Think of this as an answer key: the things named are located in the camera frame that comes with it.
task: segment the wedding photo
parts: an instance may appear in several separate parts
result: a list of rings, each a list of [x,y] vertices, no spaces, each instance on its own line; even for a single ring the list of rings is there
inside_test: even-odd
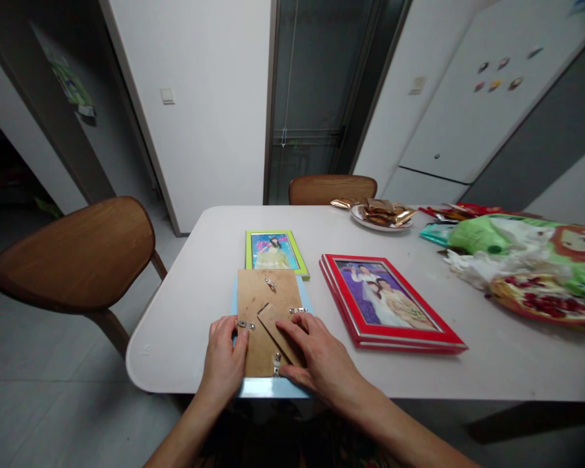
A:
[[[381,263],[336,265],[367,324],[439,331]]]

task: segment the glass door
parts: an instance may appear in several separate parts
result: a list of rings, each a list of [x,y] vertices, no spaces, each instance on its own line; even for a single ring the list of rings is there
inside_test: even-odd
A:
[[[295,177],[330,172],[379,3],[280,0],[268,204],[288,204]]]

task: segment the chair backrest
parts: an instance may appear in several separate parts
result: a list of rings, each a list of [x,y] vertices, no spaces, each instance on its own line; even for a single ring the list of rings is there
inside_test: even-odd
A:
[[[363,175],[304,175],[291,181],[291,205],[329,205],[336,198],[374,198],[377,182]]]
[[[0,291],[56,312],[106,309],[147,266],[155,244],[150,218],[138,201],[104,200],[0,253]]]

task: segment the floor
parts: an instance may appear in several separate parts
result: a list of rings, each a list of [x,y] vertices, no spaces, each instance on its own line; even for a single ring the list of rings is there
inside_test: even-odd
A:
[[[148,211],[169,269],[186,238],[175,237],[164,207]],[[0,251],[49,221],[40,212],[0,211]],[[112,308],[129,333],[159,284],[148,266]],[[485,447],[469,439],[463,423],[508,407],[505,402],[398,404],[486,467],[577,466],[585,452],[585,428]],[[165,396],[130,383],[93,323],[0,294],[0,467],[140,467],[178,418]]]

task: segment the photo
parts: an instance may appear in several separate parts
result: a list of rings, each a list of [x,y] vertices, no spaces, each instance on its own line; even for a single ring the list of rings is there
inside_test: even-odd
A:
[[[288,235],[252,233],[252,263],[254,270],[297,270]]]
[[[367,324],[438,331],[381,263],[336,265]]]

